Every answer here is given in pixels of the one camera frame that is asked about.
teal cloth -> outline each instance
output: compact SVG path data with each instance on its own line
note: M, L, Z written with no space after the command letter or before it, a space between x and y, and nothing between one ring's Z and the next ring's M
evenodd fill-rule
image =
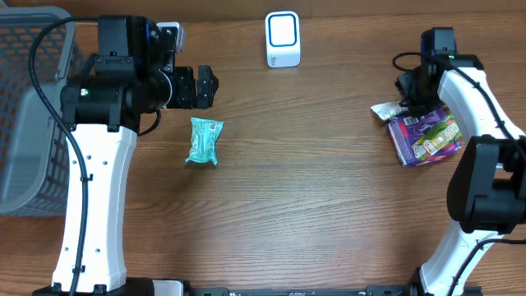
M217 165L215 142L223 130L223 123L215 120L191 118L191 148L188 161Z

purple box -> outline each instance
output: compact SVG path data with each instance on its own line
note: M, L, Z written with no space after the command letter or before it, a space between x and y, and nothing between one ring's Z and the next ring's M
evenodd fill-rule
M394 143L396 154L403 167L413 167L443 160L462 148L460 141L455 141L425 160L419 160L414 156L411 145L446 116L444 109L440 108L420 118L395 118L390 121L387 125L387 132Z

white cube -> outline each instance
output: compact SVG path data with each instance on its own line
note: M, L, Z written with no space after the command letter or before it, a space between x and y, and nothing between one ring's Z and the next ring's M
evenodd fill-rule
M299 65L302 46L296 12L271 12L265 18L266 60L269 67Z

wooden table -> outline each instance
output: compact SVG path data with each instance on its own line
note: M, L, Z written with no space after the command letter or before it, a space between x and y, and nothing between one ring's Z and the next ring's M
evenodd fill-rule
M187 23L178 65L212 66L208 110L163 111L130 167L124 251L130 276L231 289L403 284L450 221L452 159L403 169L373 104L399 99L391 58L453 26L510 118L526 129L526 14L302 20L302 63L270 70L263 21ZM94 26L77 41L96 50ZM402 62L416 65L416 59ZM190 117L224 121L219 164L185 165ZM143 117L143 128L154 120ZM0 219L0 294L49 284L63 217ZM510 238L526 237L518 227ZM525 293L526 247L498 245L469 279L486 295Z

gray basket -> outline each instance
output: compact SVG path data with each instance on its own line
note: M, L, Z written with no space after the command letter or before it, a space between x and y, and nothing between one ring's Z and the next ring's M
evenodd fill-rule
M42 28L69 16L58 7L0 10L0 215L66 213L66 138L31 85L27 63ZM73 23L53 30L35 59L40 85L58 112L68 70L81 59L74 36Z

